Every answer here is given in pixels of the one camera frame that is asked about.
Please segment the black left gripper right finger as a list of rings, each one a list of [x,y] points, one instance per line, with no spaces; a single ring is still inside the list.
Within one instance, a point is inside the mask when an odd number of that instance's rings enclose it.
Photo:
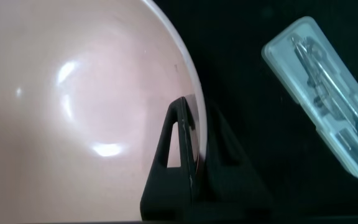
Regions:
[[[267,221],[273,197],[218,105],[206,101],[208,148],[206,177],[213,207],[227,219]]]

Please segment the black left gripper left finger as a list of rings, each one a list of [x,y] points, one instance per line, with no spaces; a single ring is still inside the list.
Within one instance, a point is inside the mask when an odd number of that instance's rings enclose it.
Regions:
[[[178,126],[179,167],[168,166],[174,124]],[[183,211],[197,197],[197,163],[194,161],[191,141],[191,130],[194,127],[186,99],[180,97],[170,103],[140,201],[143,221],[179,220]]]

